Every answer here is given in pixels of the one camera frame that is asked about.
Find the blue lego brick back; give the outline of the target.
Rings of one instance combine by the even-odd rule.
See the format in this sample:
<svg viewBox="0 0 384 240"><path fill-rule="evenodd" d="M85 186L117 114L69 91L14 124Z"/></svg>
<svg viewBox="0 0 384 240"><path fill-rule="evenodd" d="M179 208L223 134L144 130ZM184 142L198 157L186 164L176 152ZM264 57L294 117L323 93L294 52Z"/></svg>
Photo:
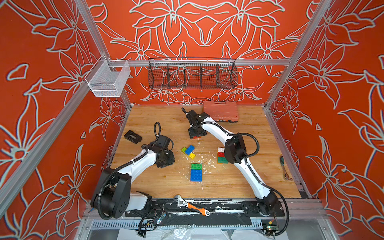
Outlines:
<svg viewBox="0 0 384 240"><path fill-rule="evenodd" d="M191 153L193 153L194 150L195 150L195 147L193 145L190 145L188 148L186 148L185 154L190 155Z"/></svg>

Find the blue lego brick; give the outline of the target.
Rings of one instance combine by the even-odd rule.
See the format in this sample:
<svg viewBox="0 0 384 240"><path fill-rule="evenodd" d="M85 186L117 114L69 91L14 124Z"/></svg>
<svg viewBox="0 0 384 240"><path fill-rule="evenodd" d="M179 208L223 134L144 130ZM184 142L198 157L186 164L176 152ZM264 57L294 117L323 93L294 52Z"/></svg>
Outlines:
<svg viewBox="0 0 384 240"><path fill-rule="evenodd" d="M201 182L203 180L202 175L191 175L191 182Z"/></svg>
<svg viewBox="0 0 384 240"><path fill-rule="evenodd" d="M194 177L197 177L197 176L202 176L202 170L198 170L198 169L191 169L191 175L194 176Z"/></svg>
<svg viewBox="0 0 384 240"><path fill-rule="evenodd" d="M195 147L193 145L190 145L188 148L186 148L185 154L190 155L191 153L193 153L194 150L195 150Z"/></svg>

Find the dark green lego brick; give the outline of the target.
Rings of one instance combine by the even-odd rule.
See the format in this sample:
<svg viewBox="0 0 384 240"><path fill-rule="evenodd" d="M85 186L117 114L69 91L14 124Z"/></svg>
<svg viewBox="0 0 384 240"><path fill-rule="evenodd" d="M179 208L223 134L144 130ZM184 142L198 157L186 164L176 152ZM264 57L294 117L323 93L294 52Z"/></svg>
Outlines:
<svg viewBox="0 0 384 240"><path fill-rule="evenodd" d="M218 164L228 164L229 162L227 161L227 159L225 157L218 157L217 163Z"/></svg>

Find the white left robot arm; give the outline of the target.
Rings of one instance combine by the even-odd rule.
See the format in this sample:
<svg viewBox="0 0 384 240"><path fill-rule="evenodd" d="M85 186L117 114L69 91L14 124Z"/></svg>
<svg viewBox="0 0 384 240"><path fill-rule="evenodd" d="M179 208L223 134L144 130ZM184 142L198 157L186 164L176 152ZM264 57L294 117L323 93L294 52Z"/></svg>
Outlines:
<svg viewBox="0 0 384 240"><path fill-rule="evenodd" d="M132 192L134 180L147 168L156 165L165 168L173 165L173 151L160 147L143 149L127 163L102 171L91 199L91 207L97 210L103 220L118 219L125 212L142 211L149 205L150 196Z"/></svg>

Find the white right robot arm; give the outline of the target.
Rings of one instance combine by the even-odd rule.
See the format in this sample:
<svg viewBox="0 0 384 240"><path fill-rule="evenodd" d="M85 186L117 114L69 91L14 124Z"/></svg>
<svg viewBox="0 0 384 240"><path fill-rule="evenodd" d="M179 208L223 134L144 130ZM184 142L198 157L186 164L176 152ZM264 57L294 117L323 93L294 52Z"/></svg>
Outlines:
<svg viewBox="0 0 384 240"><path fill-rule="evenodd" d="M235 165L251 186L263 216L271 214L279 199L282 199L285 207L288 206L286 199L279 191L265 184L250 161L250 157L255 156L260 150L260 144L256 137L249 133L232 133L215 122L205 112L197 114L194 110L186 111L184 108L182 111L190 123L189 134L191 138L202 137L206 133L210 133L224 145L226 160ZM247 153L244 136L250 137L256 143L256 150L251 154Z"/></svg>

